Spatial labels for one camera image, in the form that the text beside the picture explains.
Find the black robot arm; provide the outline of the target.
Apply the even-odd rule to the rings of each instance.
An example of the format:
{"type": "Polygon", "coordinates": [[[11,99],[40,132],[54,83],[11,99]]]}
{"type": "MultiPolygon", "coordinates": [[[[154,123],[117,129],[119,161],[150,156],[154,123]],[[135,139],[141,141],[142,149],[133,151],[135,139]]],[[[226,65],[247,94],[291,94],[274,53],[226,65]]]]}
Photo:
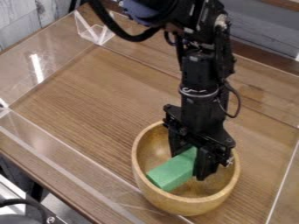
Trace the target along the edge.
{"type": "Polygon", "coordinates": [[[110,16],[101,0],[89,4],[107,28],[125,40],[142,42],[158,32],[177,48],[182,71],[182,104],[166,105],[163,125],[174,156],[195,148],[193,175],[205,180],[230,164],[234,138],[225,121],[230,96],[239,92],[230,85],[237,59],[231,49],[231,22],[221,0],[115,0],[126,16],[147,29],[130,34],[110,16]]]}

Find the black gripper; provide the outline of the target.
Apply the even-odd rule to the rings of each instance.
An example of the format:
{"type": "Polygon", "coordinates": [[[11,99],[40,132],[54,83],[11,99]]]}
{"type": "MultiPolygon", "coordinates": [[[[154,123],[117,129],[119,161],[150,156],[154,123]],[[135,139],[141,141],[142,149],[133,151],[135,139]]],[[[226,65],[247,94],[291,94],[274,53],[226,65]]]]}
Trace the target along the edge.
{"type": "Polygon", "coordinates": [[[175,157],[191,147],[198,149],[194,176],[203,181],[230,164],[235,140],[225,128],[229,114],[230,91],[217,89],[211,93],[179,89],[182,105],[163,107],[163,126],[169,129],[171,155],[175,157]]]}

